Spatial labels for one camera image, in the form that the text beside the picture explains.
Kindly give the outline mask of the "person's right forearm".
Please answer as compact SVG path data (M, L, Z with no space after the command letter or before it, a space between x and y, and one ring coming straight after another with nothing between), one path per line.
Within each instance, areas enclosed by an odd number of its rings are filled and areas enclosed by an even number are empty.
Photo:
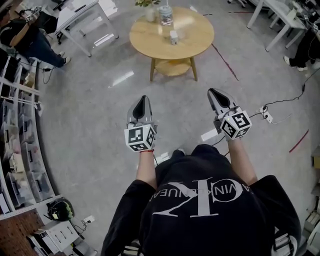
M227 142L233 171L248 185L258 181L256 172L240 138Z

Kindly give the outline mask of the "round wooden table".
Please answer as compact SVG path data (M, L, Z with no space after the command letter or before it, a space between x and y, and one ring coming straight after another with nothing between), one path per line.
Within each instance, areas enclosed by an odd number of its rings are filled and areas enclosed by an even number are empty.
M198 80L195 57L205 52L213 43L214 27L202 14L189 8L175 6L173 22L169 26L161 25L160 20L146 20L145 16L137 19L130 30L129 40L132 46L142 55L151 59L149 80L154 73L167 77L181 76L192 70L194 80ZM172 45L170 31L185 28L187 37L178 39Z

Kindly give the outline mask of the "white vase with flowers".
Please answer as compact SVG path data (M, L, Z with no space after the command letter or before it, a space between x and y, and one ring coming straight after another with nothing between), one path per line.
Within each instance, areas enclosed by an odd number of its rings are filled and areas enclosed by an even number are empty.
M134 0L135 6L143 7L145 18L148 22L156 19L155 5L159 5L161 0Z

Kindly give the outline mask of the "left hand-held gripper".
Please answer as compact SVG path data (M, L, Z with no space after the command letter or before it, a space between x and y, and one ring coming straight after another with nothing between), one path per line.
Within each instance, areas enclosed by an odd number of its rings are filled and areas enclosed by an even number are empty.
M158 126L151 122L152 108L148 96L141 96L131 105L127 121L127 128L124 130L126 146L133 152L153 150Z

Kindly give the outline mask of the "black and green helmet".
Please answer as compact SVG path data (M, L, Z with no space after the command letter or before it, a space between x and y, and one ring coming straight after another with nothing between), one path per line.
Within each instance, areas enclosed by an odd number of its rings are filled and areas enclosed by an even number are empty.
M47 217L52 221L70 221L74 216L74 208L65 198L58 198L47 204Z

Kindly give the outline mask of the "person's black printed t-shirt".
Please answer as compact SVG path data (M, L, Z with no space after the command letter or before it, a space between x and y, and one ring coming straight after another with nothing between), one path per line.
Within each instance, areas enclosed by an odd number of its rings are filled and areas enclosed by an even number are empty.
M246 185L229 175L165 182L133 181L103 241L118 256L139 240L144 256L271 256L276 236L301 240L298 215L273 175Z

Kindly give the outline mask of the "white square-legged table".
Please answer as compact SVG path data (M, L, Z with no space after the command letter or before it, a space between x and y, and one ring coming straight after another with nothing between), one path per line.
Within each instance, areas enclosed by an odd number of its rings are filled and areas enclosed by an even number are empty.
M292 9L290 9L289 6L284 2L279 0L259 0L252 17L246 26L248 29L251 29L264 5L269 7L276 15L273 22L269 26L270 28L272 28L278 20L282 20L284 22L284 27L265 48L267 52L270 51L270 49L287 33L288 30L296 29L299 30L299 32L285 46L286 49L288 49L304 33L304 31L307 30L307 27L304 25L304 23L297 17L297 14L302 13L303 9L295 1L292 1L291 3L293 5Z

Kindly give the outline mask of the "white drawer cabinet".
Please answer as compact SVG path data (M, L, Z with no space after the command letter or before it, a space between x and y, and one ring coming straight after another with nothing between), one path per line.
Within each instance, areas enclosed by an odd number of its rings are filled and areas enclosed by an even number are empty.
M69 220L51 221L34 232L33 236L41 245L44 245L44 249L49 254L63 252L79 238L79 234Z

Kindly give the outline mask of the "person's left forearm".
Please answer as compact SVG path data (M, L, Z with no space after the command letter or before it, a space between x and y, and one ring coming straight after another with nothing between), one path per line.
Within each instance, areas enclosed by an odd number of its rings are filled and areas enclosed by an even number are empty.
M136 179L149 184L155 190L157 189L153 149L141 151L139 153L139 163L136 173Z

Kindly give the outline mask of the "white power strip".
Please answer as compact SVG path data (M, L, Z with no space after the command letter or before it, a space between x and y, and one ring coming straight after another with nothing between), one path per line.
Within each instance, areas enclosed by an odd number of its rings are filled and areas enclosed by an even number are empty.
M273 122L273 117L271 116L271 114L268 111L268 106L262 106L259 109L259 112L262 115L262 118L264 120L266 120L269 124L271 124Z

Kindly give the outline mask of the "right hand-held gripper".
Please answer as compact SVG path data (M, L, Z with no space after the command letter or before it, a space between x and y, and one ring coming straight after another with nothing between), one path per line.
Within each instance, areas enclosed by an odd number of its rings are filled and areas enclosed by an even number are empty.
M252 127L245 110L237 106L235 99L227 92L209 88L207 97L212 110L216 113L214 124L218 132L225 135L227 141L242 138Z

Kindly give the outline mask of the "white storage shelving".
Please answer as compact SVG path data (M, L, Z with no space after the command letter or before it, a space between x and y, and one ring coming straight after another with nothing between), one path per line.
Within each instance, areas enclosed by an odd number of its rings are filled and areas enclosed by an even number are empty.
M62 198L47 172L39 142L38 61L0 60L0 221Z

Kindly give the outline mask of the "person's black trousers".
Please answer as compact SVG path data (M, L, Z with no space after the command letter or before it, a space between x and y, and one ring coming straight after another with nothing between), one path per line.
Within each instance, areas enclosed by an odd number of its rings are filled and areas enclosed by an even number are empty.
M172 154L171 158L155 168L157 183L189 182L228 176L232 165L217 148L199 144L189 155Z

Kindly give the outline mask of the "red floor tape strip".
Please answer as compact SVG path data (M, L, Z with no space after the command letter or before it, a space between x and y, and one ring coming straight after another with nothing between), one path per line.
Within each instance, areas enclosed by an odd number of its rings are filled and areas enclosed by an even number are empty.
M304 138L308 135L309 129L304 133L304 135L298 140L298 142L289 150L289 154L292 153L298 146L299 144L304 140Z

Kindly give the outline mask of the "pale blue lidded cup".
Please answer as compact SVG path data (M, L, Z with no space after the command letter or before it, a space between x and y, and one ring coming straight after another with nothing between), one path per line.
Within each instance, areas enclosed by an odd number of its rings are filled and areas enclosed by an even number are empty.
M169 5L169 0L165 0L165 5L158 8L160 23L163 26L169 26L173 22L173 9Z

